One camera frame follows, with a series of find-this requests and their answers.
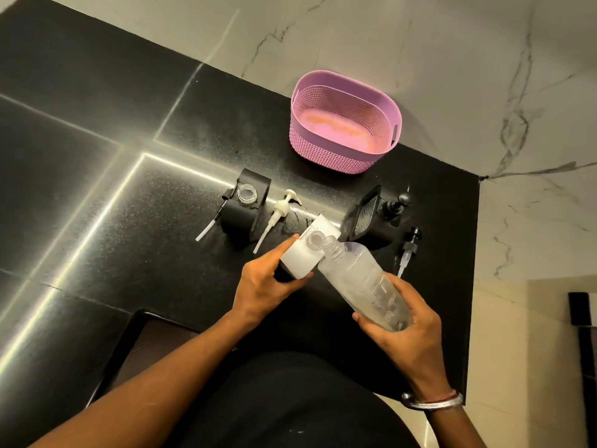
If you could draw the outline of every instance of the bracelet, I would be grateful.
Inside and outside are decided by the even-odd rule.
[[[454,398],[438,403],[420,403],[415,401],[411,393],[402,393],[402,405],[413,410],[439,410],[440,408],[452,408],[462,404],[464,400],[462,393],[458,393]]]

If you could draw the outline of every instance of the pink basket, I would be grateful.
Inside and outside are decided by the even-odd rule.
[[[334,119],[341,128],[328,125]],[[343,75],[316,70],[294,89],[290,144],[302,157],[332,170],[365,171],[392,150],[401,129],[400,110],[389,96]]]

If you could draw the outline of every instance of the black shirt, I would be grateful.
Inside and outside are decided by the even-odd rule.
[[[329,363],[270,352],[216,371],[165,446],[419,445],[390,407]]]

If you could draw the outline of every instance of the marble wall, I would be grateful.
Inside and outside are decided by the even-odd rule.
[[[579,393],[566,292],[597,292],[597,0],[55,1],[287,96],[324,68],[394,97],[402,143],[487,176],[469,369],[479,424],[582,446],[581,400],[557,413],[546,396]]]

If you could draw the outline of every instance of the white pump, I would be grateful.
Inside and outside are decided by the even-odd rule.
[[[263,240],[265,239],[266,234],[269,232],[270,229],[273,228],[273,226],[278,223],[278,220],[282,217],[286,217],[288,215],[288,211],[290,210],[290,201],[296,201],[298,204],[300,204],[301,206],[303,205],[303,203],[300,202],[299,198],[297,197],[297,194],[294,190],[286,190],[286,192],[284,192],[284,199],[280,199],[273,207],[273,214],[272,214],[272,218],[269,219],[269,222],[267,222],[267,226],[265,228],[265,231],[263,231],[263,234],[261,234],[261,237],[259,238],[259,241],[257,243],[257,245],[255,245],[255,249],[253,250],[253,253],[257,253],[257,250],[259,250],[259,247],[261,246],[261,243],[263,242]]]

